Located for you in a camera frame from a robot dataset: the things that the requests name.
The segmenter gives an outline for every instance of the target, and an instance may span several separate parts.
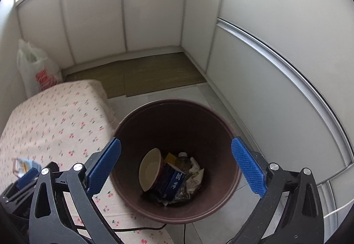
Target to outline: trash can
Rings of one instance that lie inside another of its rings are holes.
[[[113,185],[129,207],[158,222],[190,223],[213,214],[230,199],[240,180],[241,171],[231,154],[234,132],[201,104],[182,99],[150,102],[127,115],[115,136],[122,152],[111,173]],[[156,147],[163,156],[187,152],[205,168],[202,185],[191,201],[163,207],[141,197],[139,165]]]

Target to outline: green rug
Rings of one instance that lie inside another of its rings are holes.
[[[96,79],[108,98],[206,82],[183,52],[116,61],[68,75],[65,82]]]

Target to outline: plastic bag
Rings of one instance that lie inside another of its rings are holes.
[[[17,68],[28,98],[63,82],[60,67],[42,49],[22,39],[18,41]]]

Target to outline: blue box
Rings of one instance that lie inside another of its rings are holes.
[[[167,163],[162,168],[153,190],[157,192],[160,199],[172,201],[185,178],[185,174],[176,166]]]

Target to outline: pink fabric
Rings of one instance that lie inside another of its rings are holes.
[[[35,160],[42,167],[54,161],[61,171],[68,170],[101,151],[117,125],[99,81],[62,83],[31,97],[14,109],[0,138],[0,191],[16,181],[12,174],[14,157]],[[70,195],[66,193],[65,197],[75,224],[81,225]],[[93,198],[113,228],[161,226],[131,211],[115,192],[110,179]],[[165,229],[118,235],[127,244],[173,244]]]

